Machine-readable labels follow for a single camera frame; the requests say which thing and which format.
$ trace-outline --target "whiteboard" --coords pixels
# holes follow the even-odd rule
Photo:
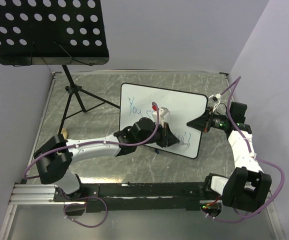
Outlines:
[[[146,146],[194,159],[198,156],[202,132],[187,126],[187,122],[201,116],[207,107],[208,98],[203,94],[144,86],[132,83],[121,85],[119,129],[134,125],[146,117],[154,121],[152,102],[167,108],[170,113],[164,120],[171,132],[185,144],[161,148],[157,144]]]

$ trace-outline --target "floor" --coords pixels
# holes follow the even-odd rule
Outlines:
[[[200,93],[206,96],[222,92],[227,85],[226,76],[212,73],[161,73],[161,72],[123,72],[73,74],[77,85],[91,93],[120,104],[122,83],[135,83],[147,86]],[[53,135],[58,133],[61,118],[66,106],[68,93],[65,86],[68,80],[65,74],[57,73],[50,101],[44,116],[36,149]],[[86,109],[101,101],[81,93]],[[229,94],[223,96],[227,101]],[[75,96],[72,97],[68,114],[79,111]],[[104,104],[87,113],[79,113],[65,121],[69,139],[93,139],[107,136],[119,129],[119,109]],[[134,153],[119,157],[98,157],[86,159],[70,166],[73,173],[79,175],[83,183],[166,183],[166,182],[202,182],[209,173],[229,176],[234,170],[231,147],[223,131],[212,129],[202,135],[199,155],[196,159],[140,146]],[[32,168],[30,175],[36,175]],[[30,180],[30,184],[40,183],[39,179]]]

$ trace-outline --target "whiteboard black frame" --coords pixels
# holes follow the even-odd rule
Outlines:
[[[142,84],[124,82],[123,84],[121,84],[121,87],[120,87],[119,131],[121,130],[121,129],[120,129],[121,99],[122,99],[122,88],[123,88],[123,85],[124,85],[124,84],[135,85],[135,86],[140,86],[140,87],[147,87],[147,88],[153,88],[153,89],[161,89],[161,90],[167,90],[167,91],[173,91],[173,92],[180,92],[180,93],[185,93],[185,94],[194,94],[194,95],[204,96],[204,97],[206,98],[205,108],[207,108],[207,106],[208,106],[208,100],[209,100],[208,97],[207,97],[206,95],[204,95],[204,94],[201,94],[201,93],[189,92],[189,91],[181,91],[181,90],[169,89],[169,88],[164,88],[164,87],[148,86],[148,85],[142,85]],[[199,156],[199,150],[200,150],[200,144],[201,144],[202,135],[203,135],[203,132],[201,132],[201,134],[200,134],[200,141],[199,141],[198,151],[197,151],[195,157],[188,157],[188,156],[184,156],[184,155],[181,155],[181,154],[178,154],[178,153],[166,151],[166,150],[163,150],[163,149],[159,149],[159,150],[160,150],[160,151],[164,151],[164,152],[166,152],[166,153],[170,153],[170,154],[175,154],[175,155],[178,155],[178,156],[182,156],[182,157],[185,157],[185,158],[188,158],[188,159],[196,159],[196,158]],[[156,149],[155,147],[153,147],[153,146],[148,146],[148,145],[146,145],[146,144],[144,144],[143,146],[146,146],[146,147],[149,147],[149,148],[152,148],[152,149]]]

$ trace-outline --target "wall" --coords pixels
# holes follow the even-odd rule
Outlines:
[[[0,65],[0,229],[29,162],[51,79],[47,66]]]
[[[268,0],[101,1],[110,61],[74,72],[142,69],[229,73]],[[62,71],[51,66],[52,71]]]
[[[282,167],[285,184],[275,204],[289,239],[289,1],[271,0],[243,48],[230,81],[242,76],[235,99],[248,104],[255,152]],[[280,174],[263,166],[276,189]]]

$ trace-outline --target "black music stand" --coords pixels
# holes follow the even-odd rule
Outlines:
[[[109,61],[100,0],[0,0],[0,63],[15,67],[62,65],[70,86],[58,133],[66,119],[107,103],[74,83],[67,65],[103,65]],[[86,109],[79,92],[101,100]],[[75,95],[80,111],[67,116]]]

